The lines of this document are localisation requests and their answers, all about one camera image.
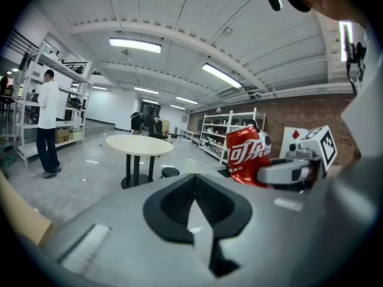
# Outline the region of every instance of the stool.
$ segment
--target stool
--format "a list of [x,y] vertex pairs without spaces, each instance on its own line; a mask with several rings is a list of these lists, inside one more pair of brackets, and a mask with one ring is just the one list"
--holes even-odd
[[170,178],[171,176],[180,175],[180,171],[178,171],[178,169],[176,169],[176,168],[167,167],[167,168],[162,169],[161,175],[163,178]]

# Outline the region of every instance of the red can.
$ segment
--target red can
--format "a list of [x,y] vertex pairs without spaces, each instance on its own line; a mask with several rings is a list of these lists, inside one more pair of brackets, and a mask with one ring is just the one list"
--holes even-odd
[[256,176],[259,168],[271,166],[271,163],[254,126],[228,133],[226,146],[232,178],[242,184],[267,187],[258,182]]

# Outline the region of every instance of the brick wall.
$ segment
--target brick wall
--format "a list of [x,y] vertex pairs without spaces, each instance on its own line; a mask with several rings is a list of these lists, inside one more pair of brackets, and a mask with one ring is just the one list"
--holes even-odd
[[[281,150],[284,127],[314,129],[328,125],[335,139],[338,156],[335,164],[347,164],[352,158],[355,142],[341,119],[341,112],[350,103],[346,95],[307,96],[264,100],[222,107],[222,114],[252,111],[254,107],[266,114],[265,132],[272,140],[271,157],[278,157]],[[205,114],[215,115],[216,109],[190,114],[188,129],[197,130],[198,120]]]

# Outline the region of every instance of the storage rack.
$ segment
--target storage rack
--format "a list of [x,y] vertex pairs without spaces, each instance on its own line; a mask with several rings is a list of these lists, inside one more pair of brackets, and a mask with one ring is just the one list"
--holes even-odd
[[[227,164],[226,134],[248,126],[252,120],[256,120],[260,130],[263,131],[266,114],[257,112],[257,108],[254,108],[253,112],[234,113],[230,111],[229,114],[205,114],[198,148],[217,158],[220,164]],[[212,128],[214,132],[208,132],[209,128]]]
[[[90,93],[92,91],[93,83],[86,80],[82,75],[74,72],[72,69],[69,69],[58,60],[53,59],[49,54],[44,52],[45,45],[37,49],[37,51],[33,52],[30,56],[31,62],[29,67],[25,66],[25,68],[20,71],[19,78],[17,80],[17,85],[14,91],[15,105],[14,105],[14,115],[13,115],[13,142],[16,153],[24,160],[25,166],[28,166],[28,158],[34,155],[37,155],[37,147],[36,142],[26,143],[25,142],[25,133],[24,131],[27,129],[36,129],[38,127],[37,124],[28,124],[25,120],[25,108],[26,106],[39,106],[38,102],[30,102],[27,101],[27,93],[29,87],[31,87],[31,82],[37,84],[43,84],[43,80],[36,75],[34,75],[35,68],[37,63],[40,65],[45,65],[51,68],[54,71],[61,73],[62,75],[70,78],[73,83],[78,83],[78,88],[73,90],[71,88],[63,88],[59,86],[59,90],[61,92],[72,94],[77,97],[80,97],[80,100],[83,101],[84,98],[87,98],[87,104],[90,99]],[[20,88],[22,88],[22,95],[18,97],[18,93]],[[71,121],[56,121],[56,127],[69,127],[70,129],[76,127],[83,128],[83,137],[80,139],[69,139],[66,142],[57,143],[56,148],[71,144],[76,141],[81,141],[84,143],[85,136],[85,109],[75,109],[67,106],[59,106],[60,108],[64,108],[65,110],[72,111]],[[78,112],[84,112],[84,118],[79,116]]]

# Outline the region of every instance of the black shoe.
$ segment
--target black shoe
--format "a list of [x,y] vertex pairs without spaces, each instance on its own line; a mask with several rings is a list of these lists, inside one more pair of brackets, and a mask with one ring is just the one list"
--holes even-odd
[[44,179],[48,179],[50,178],[51,176],[56,176],[57,175],[57,172],[48,172],[48,171],[45,171],[43,174],[42,174],[42,177]]

